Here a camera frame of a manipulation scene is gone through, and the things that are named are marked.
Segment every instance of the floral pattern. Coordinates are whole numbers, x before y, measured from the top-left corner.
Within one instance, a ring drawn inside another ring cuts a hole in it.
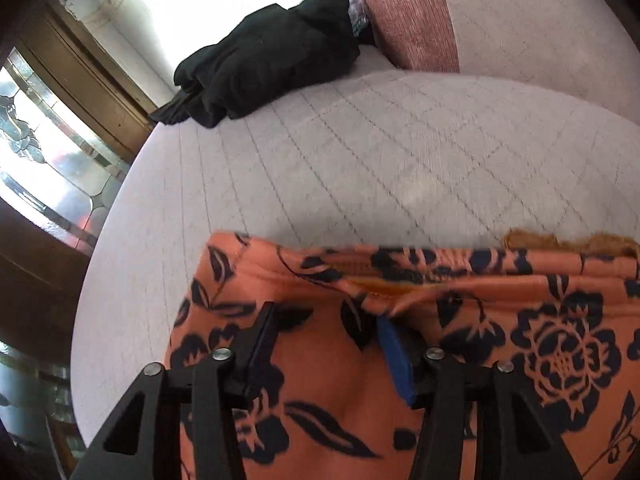
[[[231,345],[271,303],[275,350],[252,374],[251,408],[234,412],[248,477],[407,478],[422,414],[393,392],[376,338],[376,316],[397,316],[467,363],[510,359],[580,474],[613,480],[640,449],[640,322],[607,313],[618,301],[640,310],[638,263],[549,256],[502,248],[298,252],[215,234],[180,305],[165,362],[188,366]],[[477,408],[465,407],[467,472],[480,444]],[[188,406],[181,421],[188,450]],[[193,480],[193,457],[182,459],[183,479]]]
[[[511,341],[516,366],[532,381],[541,405],[561,432],[585,427],[600,393],[620,371],[613,330],[601,328],[603,297],[577,290],[557,306],[518,313]]]
[[[463,307],[474,312],[460,319]],[[472,294],[447,292],[436,300],[438,320],[445,329],[440,347],[461,356],[465,362],[483,364],[495,348],[504,346],[502,327],[486,314],[482,300]]]

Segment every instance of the black flower print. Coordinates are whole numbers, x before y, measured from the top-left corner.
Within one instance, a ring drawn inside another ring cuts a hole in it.
[[[634,340],[626,348],[626,356],[630,361],[638,361],[640,359],[640,328],[636,328]]]
[[[409,428],[395,428],[394,449],[396,451],[410,451],[415,449],[418,443],[418,435]]]
[[[285,403],[285,414],[321,446],[348,456],[380,458],[358,437],[341,428],[330,413],[316,404],[290,400]]]
[[[614,256],[608,256],[606,254],[583,254],[580,253],[580,274],[584,272],[584,265],[588,260],[598,260],[601,262],[613,262],[615,261]]]
[[[514,251],[517,256],[513,259],[513,265],[515,266],[515,271],[508,271],[507,274],[512,275],[521,275],[521,274],[533,274],[533,267],[527,260],[527,251],[526,249],[517,249]]]
[[[551,295],[556,298],[556,300],[561,301],[569,287],[569,277],[566,274],[548,274],[546,276],[546,282],[548,283]]]
[[[532,381],[543,409],[561,433],[585,427],[622,356],[613,330],[601,328],[603,297],[577,290],[559,306],[518,313],[511,341],[514,364]]]
[[[403,248],[380,247],[371,255],[371,266],[379,270],[382,278],[388,282],[410,282],[421,285],[424,282],[424,276],[417,269],[420,264],[420,256],[418,256],[417,250],[408,250],[408,265],[401,264],[393,258],[395,254],[404,256],[404,252],[405,249]],[[420,253],[426,262],[435,261],[435,253],[433,251],[424,249],[420,250]]]
[[[626,280],[625,282],[626,296],[628,298],[640,298],[640,281]]]
[[[238,333],[240,327],[235,323],[229,324],[224,328],[213,328],[209,332],[209,348],[212,350],[219,347],[227,347],[231,345],[231,340]]]
[[[180,471],[187,477],[187,480],[191,480],[193,474],[187,469],[187,466],[184,465],[184,462],[180,462]]]
[[[209,348],[199,335],[187,334],[182,338],[180,346],[172,352],[171,357],[169,357],[169,364],[172,369],[185,368],[196,364],[200,358],[208,352]],[[180,421],[184,424],[184,431],[187,437],[189,440],[192,440],[190,404],[183,404],[180,407]]]
[[[628,456],[638,445],[638,437],[634,435],[631,428],[631,421],[637,414],[636,400],[631,392],[628,392],[620,410],[620,418],[611,430],[609,456],[607,457],[610,464],[620,460],[621,455]]]
[[[207,289],[196,278],[191,280],[191,301],[197,306],[209,307]]]
[[[278,415],[284,375],[278,367],[268,365],[259,379],[260,384],[253,385],[257,393],[254,405],[249,411],[235,410],[234,420],[242,457],[270,464],[289,449],[289,435]]]
[[[463,438],[465,440],[476,440],[478,436],[474,433],[474,429],[471,427],[472,414],[476,409],[476,404],[471,400],[465,401],[465,429],[463,431]]]
[[[469,265],[471,266],[471,270],[476,274],[485,272],[491,263],[491,259],[491,249],[478,249],[473,251],[471,256],[469,256]]]
[[[362,309],[366,297],[359,294],[356,298],[346,298],[340,307],[342,325],[360,350],[371,341],[376,330],[376,318]]]
[[[247,233],[235,233],[236,240],[240,242],[240,244],[244,247],[249,246],[249,241],[251,241],[251,237]]]
[[[187,334],[182,338],[180,346],[171,353],[171,368],[185,368],[196,364],[201,355],[207,354],[209,348],[198,334]]]
[[[472,324],[459,321],[458,314],[466,304],[478,311],[478,317]],[[440,347],[453,355],[462,356],[467,363],[483,364],[494,348],[504,346],[504,330],[495,321],[488,318],[484,304],[471,294],[450,291],[436,300],[438,320],[445,335]]]
[[[238,317],[251,316],[256,308],[257,305],[254,301],[252,303],[217,303],[211,305],[209,310],[214,311],[220,317],[235,319]]]
[[[235,275],[229,264],[229,258],[223,251],[214,246],[208,246],[209,263],[213,270],[213,278],[220,284],[226,282]]]
[[[281,263],[293,275],[319,285],[323,283],[337,282],[342,278],[342,273],[330,267],[320,256],[307,256],[300,263],[300,270],[295,270],[282,256],[282,248],[278,247],[277,253]]]
[[[189,298],[184,298],[178,309],[178,315],[175,317],[174,328],[184,323],[189,315],[189,309],[191,307],[191,301]]]

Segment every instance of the folded garment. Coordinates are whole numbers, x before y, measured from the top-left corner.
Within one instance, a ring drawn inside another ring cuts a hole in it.
[[[281,312],[280,335],[254,384],[254,407],[234,414],[249,480],[408,478],[423,411],[394,389],[379,316],[401,318],[469,364],[511,362],[586,478],[620,478],[638,458],[636,258],[523,248],[290,251],[216,233],[180,306],[166,366],[228,347],[267,304]],[[190,405],[181,420],[182,477],[194,478]],[[463,480],[474,477],[477,437],[469,404]],[[631,473],[625,478],[638,477]]]
[[[289,90],[347,73],[360,54],[349,0],[273,4],[249,14],[220,43],[178,65],[180,91],[150,117],[176,124],[189,117],[212,128],[225,116],[250,114]]]

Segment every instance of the orange floral fabric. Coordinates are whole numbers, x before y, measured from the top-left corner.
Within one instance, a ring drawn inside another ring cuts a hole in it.
[[[250,480],[408,478],[423,413],[398,397],[376,316],[402,316],[460,360],[511,360],[588,480],[613,480],[640,436],[640,281],[632,257],[358,246],[291,251],[219,232],[202,254],[165,364],[228,346],[266,303],[280,333],[248,412],[234,413]],[[461,478],[474,476],[468,406]],[[183,478],[193,480],[182,409]]]

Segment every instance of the quilted white surface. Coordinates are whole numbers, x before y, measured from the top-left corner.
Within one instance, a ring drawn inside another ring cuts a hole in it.
[[[162,358],[212,230],[293,247],[481,246],[512,226],[639,237],[639,157],[640,127],[577,98],[396,70],[292,92],[213,130],[159,125],[82,290],[71,361],[82,436]]]
[[[640,52],[604,0],[447,0],[460,72],[579,97],[640,124]]]

